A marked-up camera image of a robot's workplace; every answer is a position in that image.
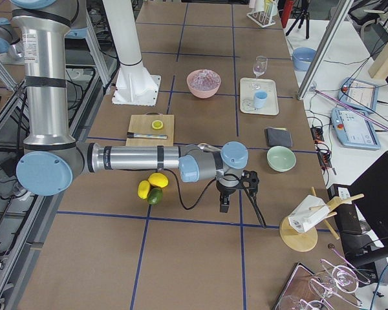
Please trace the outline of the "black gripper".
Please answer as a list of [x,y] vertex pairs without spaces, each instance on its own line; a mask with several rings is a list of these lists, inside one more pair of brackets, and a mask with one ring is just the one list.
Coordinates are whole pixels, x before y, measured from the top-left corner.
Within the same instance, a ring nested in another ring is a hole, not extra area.
[[230,195],[241,189],[239,179],[236,176],[224,176],[217,180],[217,190],[220,192],[219,212],[228,212],[230,208]]

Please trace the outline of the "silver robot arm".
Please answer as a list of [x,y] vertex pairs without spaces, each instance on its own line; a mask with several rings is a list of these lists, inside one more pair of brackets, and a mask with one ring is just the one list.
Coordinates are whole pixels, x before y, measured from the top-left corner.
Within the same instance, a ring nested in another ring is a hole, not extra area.
[[0,17],[0,55],[2,60],[22,62],[23,43],[10,21]]
[[255,193],[258,179],[245,169],[248,151],[231,141],[222,148],[102,147],[79,143],[69,132],[65,36],[86,12],[79,1],[14,1],[12,17],[22,31],[30,133],[16,167],[19,183],[40,196],[67,189],[74,178],[100,170],[172,172],[178,182],[208,180],[220,192],[226,212],[230,195]]

